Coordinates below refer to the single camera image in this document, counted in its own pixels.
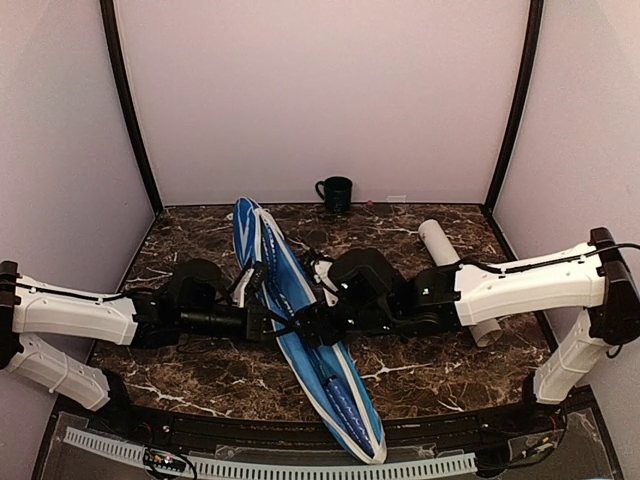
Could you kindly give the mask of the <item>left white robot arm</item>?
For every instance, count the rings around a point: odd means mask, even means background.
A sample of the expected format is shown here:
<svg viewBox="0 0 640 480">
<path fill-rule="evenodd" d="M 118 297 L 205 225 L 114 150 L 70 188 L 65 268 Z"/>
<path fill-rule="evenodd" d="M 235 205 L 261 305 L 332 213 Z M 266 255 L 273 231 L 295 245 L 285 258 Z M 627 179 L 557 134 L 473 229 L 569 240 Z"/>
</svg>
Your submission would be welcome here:
<svg viewBox="0 0 640 480">
<path fill-rule="evenodd" d="M 140 412 L 129 405 L 122 378 L 89 367 L 47 344 L 41 334 L 111 342 L 134 349 L 178 344 L 184 334 L 235 337 L 252 342 L 278 337 L 274 322 L 288 320 L 257 298 L 266 278 L 261 262 L 245 266 L 231 283 L 213 262 L 179 264 L 157 288 L 136 287 L 100 294 L 54 287 L 19 273 L 14 261 L 1 264 L 1 367 L 90 411 L 120 436 L 141 427 Z"/>
</svg>

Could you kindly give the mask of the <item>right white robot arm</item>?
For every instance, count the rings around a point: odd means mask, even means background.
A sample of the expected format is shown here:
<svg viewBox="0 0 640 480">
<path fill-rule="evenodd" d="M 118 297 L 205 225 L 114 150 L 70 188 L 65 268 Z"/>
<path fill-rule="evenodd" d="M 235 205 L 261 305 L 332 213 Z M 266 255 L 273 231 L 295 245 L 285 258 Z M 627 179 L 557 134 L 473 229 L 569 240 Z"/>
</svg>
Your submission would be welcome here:
<svg viewBox="0 0 640 480">
<path fill-rule="evenodd" d="M 435 265 L 406 279 L 377 249 L 332 259 L 307 251 L 302 265 L 325 300 L 302 318 L 307 340 L 330 345 L 346 334 L 426 337 L 481 329 L 515 314 L 577 307 L 569 334 L 526 381 L 510 413 L 521 434 L 534 432 L 609 350 L 639 337 L 639 294 L 605 227 L 588 241 L 529 260 L 485 264 L 460 257 L 440 224 L 418 230 Z"/>
</svg>

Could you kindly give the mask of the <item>blue badminton racket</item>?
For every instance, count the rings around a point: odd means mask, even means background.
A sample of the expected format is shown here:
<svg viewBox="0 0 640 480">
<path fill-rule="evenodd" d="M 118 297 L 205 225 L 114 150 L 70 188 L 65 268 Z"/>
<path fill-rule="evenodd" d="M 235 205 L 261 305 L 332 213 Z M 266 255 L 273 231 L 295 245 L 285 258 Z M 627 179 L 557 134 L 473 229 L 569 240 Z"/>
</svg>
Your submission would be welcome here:
<svg viewBox="0 0 640 480">
<path fill-rule="evenodd" d="M 338 418 L 349 437 L 369 456 L 374 451 L 356 404 L 343 382 L 330 376 L 324 383 L 324 390 Z"/>
</svg>

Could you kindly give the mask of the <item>blue racket bag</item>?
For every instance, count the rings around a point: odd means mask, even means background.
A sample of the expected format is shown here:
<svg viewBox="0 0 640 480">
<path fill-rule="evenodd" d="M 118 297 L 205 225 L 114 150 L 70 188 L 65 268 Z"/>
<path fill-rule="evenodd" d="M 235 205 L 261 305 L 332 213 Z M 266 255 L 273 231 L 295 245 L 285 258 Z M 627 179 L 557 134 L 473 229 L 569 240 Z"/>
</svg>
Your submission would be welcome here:
<svg viewBox="0 0 640 480">
<path fill-rule="evenodd" d="M 272 331 L 282 326 L 298 328 L 298 333 L 276 336 L 276 341 L 311 405 L 338 443 L 360 461 L 382 464 L 387 458 L 381 419 L 364 387 L 353 360 L 341 342 L 310 347 L 299 337 L 299 311 L 318 304 L 300 263 L 290 249 L 273 216 L 256 201 L 241 197 L 233 207 L 233 248 L 240 266 L 257 262 L 267 274 L 257 299 L 270 311 L 287 316 L 291 323 L 271 321 Z M 330 377 L 339 378 L 357 406 L 367 430 L 374 455 L 366 454 L 345 432 L 324 390 Z"/>
</svg>

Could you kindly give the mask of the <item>white shuttlecock tube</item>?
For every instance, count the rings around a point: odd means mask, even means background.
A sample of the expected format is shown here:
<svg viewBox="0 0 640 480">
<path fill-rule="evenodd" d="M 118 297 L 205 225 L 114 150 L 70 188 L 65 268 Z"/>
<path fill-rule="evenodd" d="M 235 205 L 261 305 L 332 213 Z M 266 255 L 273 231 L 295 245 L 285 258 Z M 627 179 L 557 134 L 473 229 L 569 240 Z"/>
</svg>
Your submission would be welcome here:
<svg viewBox="0 0 640 480">
<path fill-rule="evenodd" d="M 418 235 L 437 266 L 453 264 L 460 260 L 444 230 L 435 219 L 422 222 L 418 228 Z M 478 325 L 468 326 L 467 329 L 480 348 L 492 345 L 502 336 L 502 328 L 495 318 L 485 320 Z"/>
</svg>

